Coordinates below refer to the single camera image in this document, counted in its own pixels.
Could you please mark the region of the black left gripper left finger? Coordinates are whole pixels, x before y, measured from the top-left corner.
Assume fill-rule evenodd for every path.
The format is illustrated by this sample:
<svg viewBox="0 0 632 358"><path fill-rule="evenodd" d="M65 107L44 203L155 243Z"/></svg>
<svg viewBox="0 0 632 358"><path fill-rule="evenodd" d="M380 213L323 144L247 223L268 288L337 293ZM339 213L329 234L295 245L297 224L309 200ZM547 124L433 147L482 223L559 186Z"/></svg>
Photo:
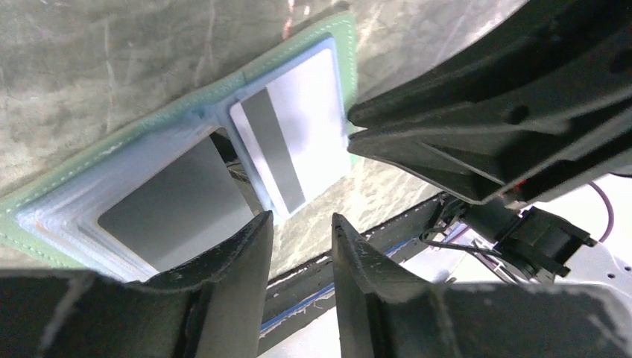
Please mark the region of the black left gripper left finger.
<svg viewBox="0 0 632 358"><path fill-rule="evenodd" d="M3 357L255 357L274 237L263 212L145 282L90 270L1 272Z"/></svg>

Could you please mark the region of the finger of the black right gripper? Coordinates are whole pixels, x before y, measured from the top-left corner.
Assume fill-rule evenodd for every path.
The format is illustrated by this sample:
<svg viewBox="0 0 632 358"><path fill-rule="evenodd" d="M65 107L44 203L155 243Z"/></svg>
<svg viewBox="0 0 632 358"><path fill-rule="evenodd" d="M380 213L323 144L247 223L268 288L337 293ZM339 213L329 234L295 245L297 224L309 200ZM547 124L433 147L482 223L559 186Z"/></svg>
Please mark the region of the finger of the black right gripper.
<svg viewBox="0 0 632 358"><path fill-rule="evenodd" d="M631 3L528 1L350 120L351 153L468 203L552 200L631 165Z"/></svg>

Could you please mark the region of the green card holder wallet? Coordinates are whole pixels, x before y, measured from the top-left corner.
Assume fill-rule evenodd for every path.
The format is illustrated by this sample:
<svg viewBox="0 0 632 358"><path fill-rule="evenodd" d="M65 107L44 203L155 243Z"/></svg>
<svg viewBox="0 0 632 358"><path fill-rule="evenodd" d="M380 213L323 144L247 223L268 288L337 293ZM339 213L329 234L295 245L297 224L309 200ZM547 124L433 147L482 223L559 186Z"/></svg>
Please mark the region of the green card holder wallet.
<svg viewBox="0 0 632 358"><path fill-rule="evenodd" d="M1 200L1 243L55 268L89 268L122 281L153 277L161 271L105 231L98 219L221 128L227 132L262 209L273 213L275 224L289 219L293 214L281 219L270 208L228 110L243 88L326 40L334 43L346 118L357 96L358 73L356 20L343 10L5 196Z"/></svg>

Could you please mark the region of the white magnetic stripe card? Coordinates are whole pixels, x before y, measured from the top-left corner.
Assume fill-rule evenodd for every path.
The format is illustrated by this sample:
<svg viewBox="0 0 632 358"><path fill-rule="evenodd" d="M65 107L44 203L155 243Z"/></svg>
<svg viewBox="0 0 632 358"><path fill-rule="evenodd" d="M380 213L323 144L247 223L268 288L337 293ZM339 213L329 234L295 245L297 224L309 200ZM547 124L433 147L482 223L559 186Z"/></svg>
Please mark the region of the white magnetic stripe card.
<svg viewBox="0 0 632 358"><path fill-rule="evenodd" d="M270 208L285 219L351 167L332 40L243 88L228 113Z"/></svg>

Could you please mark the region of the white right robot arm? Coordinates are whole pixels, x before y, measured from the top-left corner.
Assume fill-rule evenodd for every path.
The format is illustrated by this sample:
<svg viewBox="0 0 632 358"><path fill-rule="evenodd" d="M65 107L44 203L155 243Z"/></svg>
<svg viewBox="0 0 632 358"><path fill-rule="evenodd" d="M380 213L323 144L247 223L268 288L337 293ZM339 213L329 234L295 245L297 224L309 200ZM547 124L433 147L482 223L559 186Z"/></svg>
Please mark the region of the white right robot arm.
<svg viewBox="0 0 632 358"><path fill-rule="evenodd" d="M350 152L452 196L525 279L568 275L595 240L534 208L631 164L631 3L528 1L430 72L356 104Z"/></svg>

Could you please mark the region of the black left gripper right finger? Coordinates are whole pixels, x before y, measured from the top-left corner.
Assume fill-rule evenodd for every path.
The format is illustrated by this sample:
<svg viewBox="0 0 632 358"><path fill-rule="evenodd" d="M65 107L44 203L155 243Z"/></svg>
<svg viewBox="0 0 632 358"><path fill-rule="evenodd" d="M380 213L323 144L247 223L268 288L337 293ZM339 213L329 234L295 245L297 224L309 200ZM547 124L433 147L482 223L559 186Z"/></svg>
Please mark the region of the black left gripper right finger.
<svg viewBox="0 0 632 358"><path fill-rule="evenodd" d="M371 326L375 357L631 355L631 314L608 289L431 283L406 271L371 282L381 318Z"/></svg>

